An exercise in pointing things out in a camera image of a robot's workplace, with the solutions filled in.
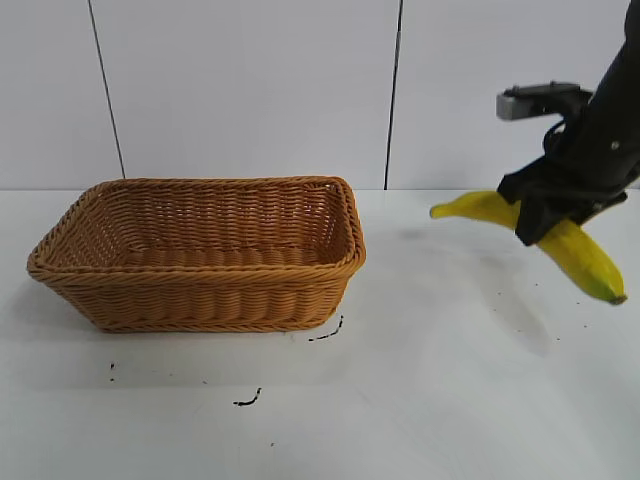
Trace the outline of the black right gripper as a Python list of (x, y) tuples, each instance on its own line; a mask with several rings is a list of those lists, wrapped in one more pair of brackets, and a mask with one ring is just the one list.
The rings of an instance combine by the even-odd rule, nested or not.
[(578, 225), (622, 201), (639, 176), (639, 97), (596, 96), (583, 116), (565, 127), (521, 192), (519, 172), (504, 175), (497, 193), (520, 201), (516, 235), (538, 243), (562, 219)]

